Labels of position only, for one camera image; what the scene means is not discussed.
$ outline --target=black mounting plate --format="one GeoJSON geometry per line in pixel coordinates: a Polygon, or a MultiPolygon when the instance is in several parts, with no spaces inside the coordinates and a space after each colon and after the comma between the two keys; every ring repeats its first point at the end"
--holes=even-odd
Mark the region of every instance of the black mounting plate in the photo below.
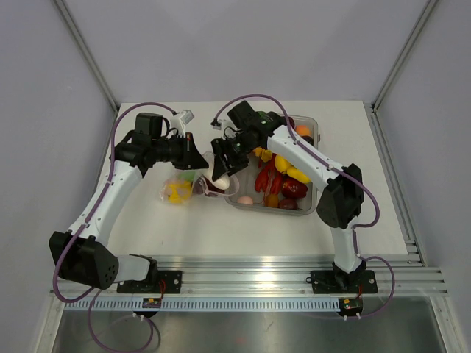
{"type": "Polygon", "coordinates": [[[160,271],[159,280],[149,284],[142,281],[125,281],[118,285],[116,291],[121,294],[160,294],[160,280],[166,284],[165,294],[180,294],[182,287],[182,271],[160,271]]]}
{"type": "Polygon", "coordinates": [[[364,294],[376,294],[378,285],[376,283],[375,272],[371,270],[363,271],[354,284],[346,290],[342,290],[334,278],[333,270],[312,271],[311,276],[306,278],[306,282],[312,284],[314,294],[358,294],[360,285],[364,294]]]}

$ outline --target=metal floor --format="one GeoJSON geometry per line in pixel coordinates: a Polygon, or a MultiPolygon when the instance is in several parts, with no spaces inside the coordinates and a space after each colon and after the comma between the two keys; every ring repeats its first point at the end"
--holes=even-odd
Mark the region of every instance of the metal floor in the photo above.
{"type": "MultiPolygon", "coordinates": [[[[365,299],[364,312],[379,305],[379,299],[365,299]]],[[[93,328],[104,330],[100,340],[114,349],[137,349],[148,338],[144,322],[130,318],[108,327],[125,314],[95,312],[93,328]]],[[[385,312],[360,321],[344,322],[333,313],[158,313],[152,320],[160,345],[155,336],[144,352],[446,352],[425,298],[393,299],[385,312]]],[[[52,351],[103,352],[88,333],[85,311],[63,313],[52,351]]]]}

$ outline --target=gray tray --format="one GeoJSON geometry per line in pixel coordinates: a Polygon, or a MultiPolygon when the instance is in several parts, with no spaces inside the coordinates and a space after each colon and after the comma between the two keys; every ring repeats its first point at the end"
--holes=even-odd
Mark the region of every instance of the gray tray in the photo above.
{"type": "MultiPolygon", "coordinates": [[[[319,143],[319,128],[317,122],[307,116],[290,115],[296,125],[306,125],[311,130],[312,137],[314,139],[314,147],[317,148],[319,143]]],[[[232,206],[241,210],[259,211],[268,213],[278,213],[283,215],[308,215],[316,209],[317,203],[317,189],[312,185],[312,182],[308,184],[308,194],[304,199],[298,200],[299,210],[281,210],[280,208],[265,207],[262,204],[239,204],[238,198],[241,196],[250,196],[254,202],[261,202],[263,200],[263,193],[255,191],[255,179],[257,179],[258,173],[261,168],[258,167],[258,158],[253,154],[249,156],[249,166],[243,171],[239,171],[236,176],[240,183],[240,188],[237,193],[226,198],[226,201],[232,206]]],[[[280,201],[284,199],[281,193],[278,194],[280,201]]]]}

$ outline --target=white wall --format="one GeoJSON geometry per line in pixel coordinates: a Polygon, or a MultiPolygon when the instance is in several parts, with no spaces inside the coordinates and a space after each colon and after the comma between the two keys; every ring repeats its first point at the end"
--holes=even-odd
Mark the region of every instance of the white wall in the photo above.
{"type": "Polygon", "coordinates": [[[49,0],[0,8],[0,342],[28,352],[48,241],[89,199],[113,115],[49,0]]]}
{"type": "Polygon", "coordinates": [[[425,0],[66,0],[120,102],[372,101],[425,0]]]}
{"type": "Polygon", "coordinates": [[[430,265],[471,343],[471,2],[441,1],[380,114],[430,265]]]}

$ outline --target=tabletop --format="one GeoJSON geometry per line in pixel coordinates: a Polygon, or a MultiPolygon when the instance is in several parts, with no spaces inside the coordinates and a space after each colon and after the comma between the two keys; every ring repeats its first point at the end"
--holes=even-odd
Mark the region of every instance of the tabletop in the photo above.
{"type": "MultiPolygon", "coordinates": [[[[255,110],[278,111],[270,101],[251,101],[255,110]]],[[[314,118],[319,125],[319,150],[329,158],[363,173],[364,184],[380,205],[380,220],[369,229],[360,229],[363,254],[407,254],[403,234],[386,183],[386,177],[362,101],[282,101],[289,114],[314,118]]],[[[224,102],[166,103],[176,111],[191,110],[198,150],[210,151],[210,142],[222,136],[210,122],[224,102]]],[[[132,103],[121,105],[120,113],[132,103]]],[[[129,113],[116,131],[121,140],[134,128],[138,113],[169,113],[159,107],[140,107],[129,113]]],[[[110,167],[105,158],[102,175],[110,167]]],[[[108,249],[114,254],[225,256],[305,256],[333,254],[330,229],[316,214],[294,217],[238,210],[224,199],[196,196],[184,206],[160,200],[159,190],[173,173],[170,163],[158,163],[131,193],[117,218],[108,249]]],[[[365,196],[361,223],[374,218],[374,207],[365,196]]]]}

